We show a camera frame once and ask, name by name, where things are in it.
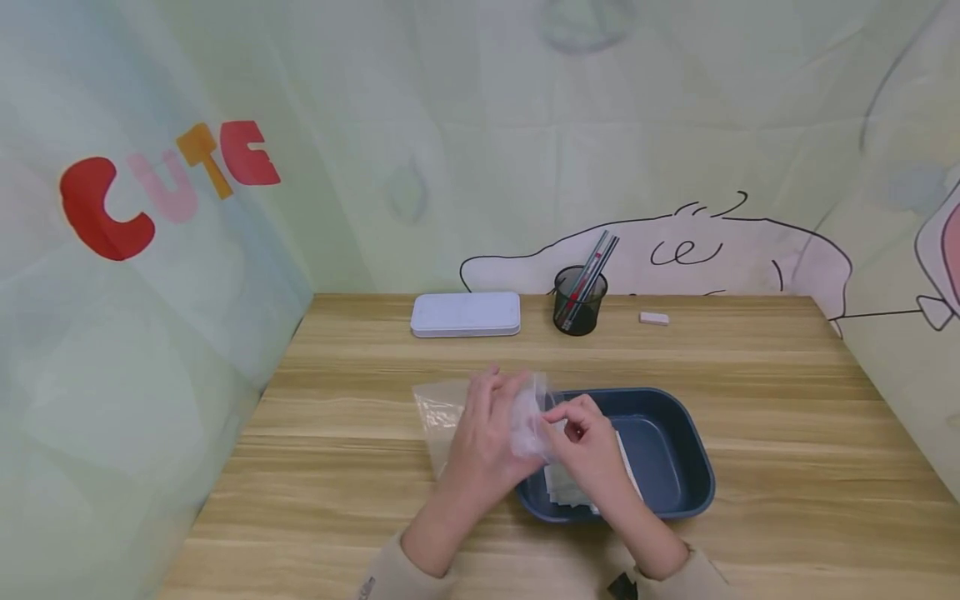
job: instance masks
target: wooden table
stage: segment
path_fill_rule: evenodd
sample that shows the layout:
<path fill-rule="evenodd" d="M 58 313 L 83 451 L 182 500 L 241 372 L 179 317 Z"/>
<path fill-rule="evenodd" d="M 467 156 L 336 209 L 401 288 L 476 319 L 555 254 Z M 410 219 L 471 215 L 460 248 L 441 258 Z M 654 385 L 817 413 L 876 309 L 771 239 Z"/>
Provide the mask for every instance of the wooden table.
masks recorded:
<path fill-rule="evenodd" d="M 745 598 L 960 598 L 960 506 L 811 300 L 607 298 L 584 338 L 550 301 L 523 298 L 512 338 L 418 340 L 412 297 L 317 296 L 161 600 L 352 598 L 430 490 L 411 388 L 490 362 L 679 398 L 717 494 L 676 527 Z M 629 564 L 606 526 L 539 523 L 512 496 L 458 560 L 456 597 L 490 600 L 597 598 Z"/>

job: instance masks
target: beige sleeve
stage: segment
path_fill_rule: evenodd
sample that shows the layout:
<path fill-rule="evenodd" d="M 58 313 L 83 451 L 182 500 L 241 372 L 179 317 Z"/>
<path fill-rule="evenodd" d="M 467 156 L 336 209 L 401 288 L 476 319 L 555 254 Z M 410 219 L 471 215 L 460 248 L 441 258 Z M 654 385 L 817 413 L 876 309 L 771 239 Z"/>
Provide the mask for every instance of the beige sleeve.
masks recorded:
<path fill-rule="evenodd" d="M 373 559 L 357 600 L 445 600 L 454 579 L 452 571 L 436 579 L 416 568 L 396 534 Z"/>
<path fill-rule="evenodd" d="M 636 590 L 640 598 L 650 600 L 734 600 L 737 594 L 723 575 L 694 548 L 679 571 L 665 581 L 647 579 L 635 569 Z"/>

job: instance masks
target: clear plastic bag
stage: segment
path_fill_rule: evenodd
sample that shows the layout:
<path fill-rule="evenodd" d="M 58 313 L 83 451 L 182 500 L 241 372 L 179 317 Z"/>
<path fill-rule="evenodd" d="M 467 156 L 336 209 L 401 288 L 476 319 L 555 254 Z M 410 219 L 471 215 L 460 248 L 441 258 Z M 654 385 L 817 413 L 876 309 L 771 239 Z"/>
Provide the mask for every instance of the clear plastic bag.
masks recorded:
<path fill-rule="evenodd" d="M 467 403 L 469 384 L 466 379 L 453 379 L 414 387 L 414 399 L 436 477 L 444 471 L 453 434 Z M 552 461 L 549 442 L 540 429 L 540 414 L 552 408 L 554 402 L 547 388 L 546 374 L 531 373 L 511 407 L 510 448 L 516 456 L 541 456 L 547 462 Z"/>

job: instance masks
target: fabric backdrop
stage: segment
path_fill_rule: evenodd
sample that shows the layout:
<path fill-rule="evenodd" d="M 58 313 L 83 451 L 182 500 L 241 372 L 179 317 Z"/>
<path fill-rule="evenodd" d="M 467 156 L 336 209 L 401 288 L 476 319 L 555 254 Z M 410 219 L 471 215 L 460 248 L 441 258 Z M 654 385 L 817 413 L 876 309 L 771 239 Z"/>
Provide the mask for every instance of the fabric backdrop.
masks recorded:
<path fill-rule="evenodd" d="M 813 297 L 960 495 L 960 0 L 0 8 L 0 597 L 156 588 L 312 288 Z"/>

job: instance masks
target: left hand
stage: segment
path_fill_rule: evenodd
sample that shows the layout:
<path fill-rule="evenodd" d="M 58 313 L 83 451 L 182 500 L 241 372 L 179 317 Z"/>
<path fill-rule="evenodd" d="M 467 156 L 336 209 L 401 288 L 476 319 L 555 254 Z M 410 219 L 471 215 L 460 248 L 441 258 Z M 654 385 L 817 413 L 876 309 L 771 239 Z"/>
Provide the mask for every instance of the left hand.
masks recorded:
<path fill-rule="evenodd" d="M 542 458 L 517 458 L 510 449 L 511 410 L 529 374 L 510 376 L 491 365 L 470 379 L 437 493 L 458 497 L 460 508 L 476 520 L 543 467 Z"/>
<path fill-rule="evenodd" d="M 510 414 L 528 373 L 507 376 L 497 366 L 470 379 L 444 472 L 400 539 L 407 558 L 443 577 L 473 527 L 518 483 L 543 467 L 540 457 L 510 449 Z"/>

